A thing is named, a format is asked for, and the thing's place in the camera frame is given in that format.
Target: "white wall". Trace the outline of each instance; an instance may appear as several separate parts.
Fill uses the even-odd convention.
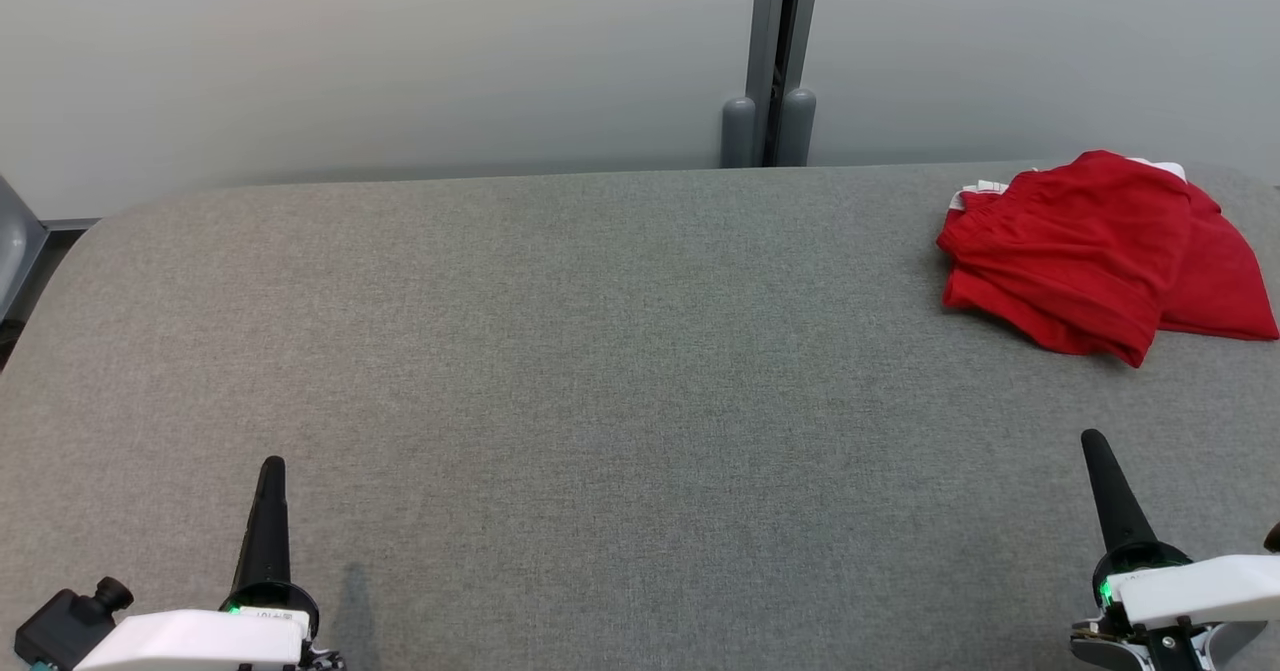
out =
[[[751,0],[0,0],[41,219],[297,179],[714,166]]]
[[[1107,147],[1280,183],[1280,0],[817,0],[810,164]]]

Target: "red garment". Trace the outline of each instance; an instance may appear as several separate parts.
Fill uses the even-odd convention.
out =
[[[1019,174],[1004,193],[960,193],[938,246],[942,296],[1062,353],[1139,366],[1156,329],[1276,339],[1257,257],[1203,191],[1115,152]]]

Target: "robotic arm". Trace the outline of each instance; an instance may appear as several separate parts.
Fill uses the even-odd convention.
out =
[[[1280,557],[1193,562],[1156,539],[1107,439],[1082,437],[1107,553],[1093,571],[1101,616],[1071,626],[1071,653],[1111,671],[1217,671],[1280,618]],[[1280,551],[1280,526],[1267,551]]]
[[[284,460],[257,478],[232,593],[219,611],[111,618],[133,594],[106,578],[93,597],[55,594],[14,638],[33,671],[339,671],[342,656],[312,643],[320,608],[289,579]]]

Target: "red cloth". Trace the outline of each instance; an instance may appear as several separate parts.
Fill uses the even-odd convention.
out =
[[[1156,329],[1276,339],[1257,257],[1207,193],[1115,152],[961,193],[938,246],[942,302],[982,309],[1062,353],[1142,365]]]

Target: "gray fabric surface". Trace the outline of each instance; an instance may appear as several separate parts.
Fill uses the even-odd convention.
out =
[[[189,193],[96,225],[0,374],[0,629],[111,574],[214,607],[291,470],[321,640],[399,668],[1075,668],[1079,433],[1157,531],[1261,552],[1280,347],[1140,370],[943,312],[1027,164]],[[1280,193],[1192,169],[1280,279]],[[1275,667],[1270,630],[1234,667]],[[0,667],[17,667],[14,659]]]

